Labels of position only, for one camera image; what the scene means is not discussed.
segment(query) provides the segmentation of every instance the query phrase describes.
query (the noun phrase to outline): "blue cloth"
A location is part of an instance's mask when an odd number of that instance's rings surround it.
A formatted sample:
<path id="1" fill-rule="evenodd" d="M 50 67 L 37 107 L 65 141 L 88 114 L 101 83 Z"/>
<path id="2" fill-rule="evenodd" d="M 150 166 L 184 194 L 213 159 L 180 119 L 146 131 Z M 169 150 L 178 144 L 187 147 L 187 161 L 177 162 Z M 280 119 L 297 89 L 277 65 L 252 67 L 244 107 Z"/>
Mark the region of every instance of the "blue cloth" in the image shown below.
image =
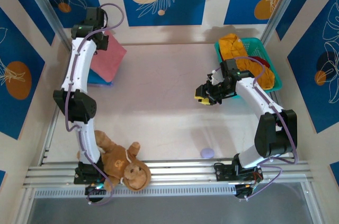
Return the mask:
<path id="1" fill-rule="evenodd" d="M 88 84 L 95 84 L 95 85 L 113 85 L 113 82 L 106 82 L 103 80 L 97 73 L 92 71 L 90 69 L 90 72 L 88 73 Z"/>

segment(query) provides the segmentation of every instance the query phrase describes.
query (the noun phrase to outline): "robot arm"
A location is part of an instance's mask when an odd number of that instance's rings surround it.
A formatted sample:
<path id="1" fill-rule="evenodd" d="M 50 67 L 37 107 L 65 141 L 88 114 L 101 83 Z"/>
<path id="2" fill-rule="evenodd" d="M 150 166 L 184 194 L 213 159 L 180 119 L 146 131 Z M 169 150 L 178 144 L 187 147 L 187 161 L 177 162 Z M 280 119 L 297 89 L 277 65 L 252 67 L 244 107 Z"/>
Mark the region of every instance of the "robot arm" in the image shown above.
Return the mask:
<path id="1" fill-rule="evenodd" d="M 218 181 L 251 181 L 254 173 L 261 173 L 260 163 L 270 157 L 292 152 L 293 147 L 279 117 L 286 124 L 294 145 L 297 145 L 297 115 L 270 99 L 249 71 L 237 68 L 235 59 L 223 61 L 220 69 L 209 74 L 207 82 L 195 91 L 195 98 L 205 105 L 221 104 L 223 99 L 236 95 L 241 96 L 254 110 L 259 124 L 253 146 L 235 155 L 232 165 L 215 164 Z M 246 193 L 240 193 L 238 197 L 252 193 L 247 187 L 241 190 Z"/>
<path id="2" fill-rule="evenodd" d="M 55 102 L 66 116 L 66 127 L 70 121 L 72 129 L 76 130 L 80 157 L 75 184 L 92 184 L 102 179 L 93 166 L 94 163 L 103 170 L 94 135 L 96 102 L 87 95 L 87 79 L 94 53 L 99 49 L 106 50 L 108 46 L 108 36 L 102 32 L 88 38 L 90 33 L 104 27 L 104 15 L 101 8 L 88 8 L 86 19 L 72 28 L 72 55 L 67 75 L 61 90 L 53 93 Z"/>

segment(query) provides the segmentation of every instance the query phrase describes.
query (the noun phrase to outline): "pink towel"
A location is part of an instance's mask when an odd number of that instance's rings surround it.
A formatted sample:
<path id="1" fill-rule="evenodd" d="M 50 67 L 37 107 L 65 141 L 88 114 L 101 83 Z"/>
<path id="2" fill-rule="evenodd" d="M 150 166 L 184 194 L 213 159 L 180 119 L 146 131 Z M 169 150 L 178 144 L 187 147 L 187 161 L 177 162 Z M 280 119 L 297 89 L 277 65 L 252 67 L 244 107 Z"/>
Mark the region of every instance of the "pink towel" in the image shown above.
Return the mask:
<path id="1" fill-rule="evenodd" d="M 123 56 L 127 52 L 112 35 L 110 31 L 105 32 L 109 36 L 107 51 L 98 50 L 91 62 L 91 69 L 106 82 L 113 81 Z"/>

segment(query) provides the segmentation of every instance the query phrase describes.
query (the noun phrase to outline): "orange circle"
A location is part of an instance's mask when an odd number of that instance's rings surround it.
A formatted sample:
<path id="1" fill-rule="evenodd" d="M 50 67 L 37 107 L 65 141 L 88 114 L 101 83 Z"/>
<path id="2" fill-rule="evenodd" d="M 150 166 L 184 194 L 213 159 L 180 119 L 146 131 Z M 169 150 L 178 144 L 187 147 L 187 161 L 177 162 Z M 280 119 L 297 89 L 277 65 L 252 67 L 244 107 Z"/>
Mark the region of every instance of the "orange circle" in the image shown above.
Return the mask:
<path id="1" fill-rule="evenodd" d="M 15 77 L 10 77 L 6 79 L 6 88 L 8 93 L 17 100 L 24 100 L 28 97 L 32 87 L 32 76 L 29 68 L 26 64 L 20 61 L 13 61 L 8 64 L 6 70 L 10 70 L 16 75 L 23 74 L 20 77 L 20 80 Z"/>
<path id="2" fill-rule="evenodd" d="M 64 13 L 69 13 L 72 10 L 72 8 L 67 3 L 59 3 L 58 8 Z"/>
<path id="3" fill-rule="evenodd" d="M 317 85 L 322 86 L 326 82 L 326 73 L 323 72 L 322 70 L 319 70 L 316 73 L 314 80 Z"/>
<path id="4" fill-rule="evenodd" d="M 259 20 L 266 20 L 272 16 L 272 13 L 279 0 L 261 0 L 254 9 L 254 16 Z"/>
<path id="5" fill-rule="evenodd" d="M 165 11 L 164 11 L 164 10 L 159 10 L 159 11 L 158 11 L 158 15 L 159 15 L 159 16 L 165 15 Z"/>

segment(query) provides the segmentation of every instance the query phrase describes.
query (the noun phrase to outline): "metal pole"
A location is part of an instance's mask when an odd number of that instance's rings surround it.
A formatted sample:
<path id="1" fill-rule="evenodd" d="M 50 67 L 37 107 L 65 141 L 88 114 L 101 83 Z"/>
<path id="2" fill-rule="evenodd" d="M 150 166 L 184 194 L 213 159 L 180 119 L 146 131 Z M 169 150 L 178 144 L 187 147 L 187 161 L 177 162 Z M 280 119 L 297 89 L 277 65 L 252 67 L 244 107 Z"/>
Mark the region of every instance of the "metal pole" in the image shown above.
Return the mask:
<path id="1" fill-rule="evenodd" d="M 275 10 L 272 13 L 271 18 L 269 19 L 267 23 L 267 26 L 263 32 L 263 35 L 261 36 L 261 42 L 263 43 L 264 46 L 266 46 L 268 41 L 270 40 L 272 34 L 275 31 L 275 28 L 280 22 L 290 2 L 291 0 L 279 0 Z"/>
<path id="2" fill-rule="evenodd" d="M 55 34 L 59 36 L 60 40 L 66 46 L 66 48 L 70 51 L 72 49 L 72 45 L 70 44 L 70 40 L 67 38 L 64 27 L 61 24 L 57 14 L 55 13 L 52 5 L 48 0 L 35 0 L 42 14 L 47 19 L 48 23 L 54 30 Z"/>

